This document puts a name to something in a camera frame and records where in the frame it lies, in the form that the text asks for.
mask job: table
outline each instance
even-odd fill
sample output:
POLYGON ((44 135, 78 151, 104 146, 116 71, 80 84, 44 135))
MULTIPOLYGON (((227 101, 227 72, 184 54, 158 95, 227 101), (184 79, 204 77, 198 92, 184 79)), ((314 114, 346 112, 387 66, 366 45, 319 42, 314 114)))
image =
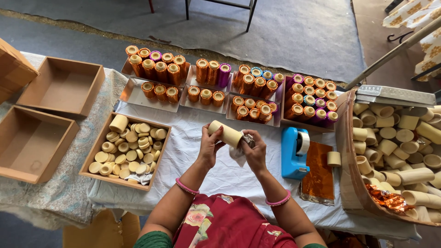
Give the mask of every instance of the table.
MULTIPOLYGON (((22 54, 35 68, 45 57, 22 54)), ((94 212, 86 196, 91 179, 78 172, 127 83, 127 78, 113 69, 105 68, 104 72, 105 80, 87 118, 51 112, 74 119, 80 126, 52 179, 47 183, 29 184, 0 177, 0 211, 12 213, 44 229, 55 230, 65 225, 86 227, 91 223, 94 212)), ((17 100, 12 97, 0 105, 0 119, 11 108, 14 99, 17 100)))
MULTIPOLYGON (((286 189, 292 191, 293 198, 317 228, 369 234, 377 237, 412 238, 415 240, 421 238, 413 224, 391 219, 375 219, 347 214, 341 207, 340 168, 334 169, 335 206, 301 200, 298 193, 299 181, 284 179, 280 175, 282 128, 227 120, 225 116, 220 114, 182 106, 177 113, 171 113, 121 102, 116 112, 170 125, 172 126, 172 132, 149 192, 101 180, 93 180, 88 188, 87 196, 97 206, 123 209, 137 215, 148 215, 161 197, 173 186, 175 178, 182 175, 195 161, 199 152, 202 126, 213 120, 219 120, 236 130, 249 128, 259 131, 267 144, 266 165, 269 171, 286 189)), ((336 150, 334 133, 310 134, 310 137, 311 140, 331 145, 336 150)), ((207 195, 223 193, 247 197, 270 222, 275 222, 270 207, 265 204, 264 192, 249 166, 239 167, 229 157, 227 147, 223 147, 218 151, 216 165, 207 174, 200 192, 207 195)))

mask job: white tablecloth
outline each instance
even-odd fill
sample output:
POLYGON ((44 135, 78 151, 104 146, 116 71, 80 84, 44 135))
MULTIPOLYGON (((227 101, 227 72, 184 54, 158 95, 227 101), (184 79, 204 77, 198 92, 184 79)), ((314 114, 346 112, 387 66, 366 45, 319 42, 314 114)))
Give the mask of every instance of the white tablecloth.
MULTIPOLYGON (((213 120, 218 120, 236 130, 255 129, 259 131, 267 144, 266 165, 269 171, 286 189, 292 191, 293 198, 317 228, 369 234, 378 237, 420 239, 415 225, 391 219, 375 219, 347 214, 341 207, 339 168, 334 169, 334 206, 300 199, 298 193, 299 181, 282 178, 280 174, 282 128, 227 120, 224 115, 183 106, 179 107, 178 113, 171 113, 121 102, 117 112, 170 125, 172 126, 172 132, 149 192, 101 180, 93 180, 87 194, 94 204, 107 208, 120 208, 138 215, 148 215, 161 197, 173 186, 175 178, 180 177, 195 161, 199 152, 202 126, 213 120)), ((310 136, 313 141, 331 145, 336 150, 334 133, 310 134, 310 136)), ((271 209, 265 204, 265 194, 249 166, 245 165, 240 168, 229 157, 227 147, 223 147, 218 151, 216 165, 207 174, 200 192, 207 195, 223 193, 247 197, 256 204, 270 221, 275 221, 271 209)))

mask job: red floral garment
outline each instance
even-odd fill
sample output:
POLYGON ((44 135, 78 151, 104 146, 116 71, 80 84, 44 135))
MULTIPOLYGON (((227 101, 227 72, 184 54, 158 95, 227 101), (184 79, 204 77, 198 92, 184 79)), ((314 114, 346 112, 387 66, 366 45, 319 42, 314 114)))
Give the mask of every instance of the red floral garment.
POLYGON ((173 237, 176 248, 297 248, 292 236, 271 225, 247 198, 197 195, 173 237))

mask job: woman's arm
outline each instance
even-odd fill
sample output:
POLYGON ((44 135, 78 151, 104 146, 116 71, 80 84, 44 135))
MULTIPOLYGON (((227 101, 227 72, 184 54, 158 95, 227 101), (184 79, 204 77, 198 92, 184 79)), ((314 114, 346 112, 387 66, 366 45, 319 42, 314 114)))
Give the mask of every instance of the woman's arm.
MULTIPOLYGON (((214 166, 217 150, 225 145, 223 142, 216 144, 224 127, 219 127, 211 136, 208 135, 208 127, 209 124, 202 127, 198 158, 179 179, 183 185, 194 191, 199 190, 208 171, 214 166)), ((138 238, 152 231, 162 231, 173 238, 193 199, 193 194, 184 191, 176 184, 173 185, 149 215, 138 238)))
MULTIPOLYGON (((287 195, 286 190, 266 168, 265 142, 257 131, 245 130, 243 133, 252 135, 256 142, 253 149, 244 141, 241 141, 241 147, 247 157, 248 165, 262 185, 266 198, 271 203, 283 200, 287 195)), ((282 205, 271 207, 271 209, 279 226, 291 234, 299 248, 311 243, 326 246, 308 216, 293 198, 282 205)))

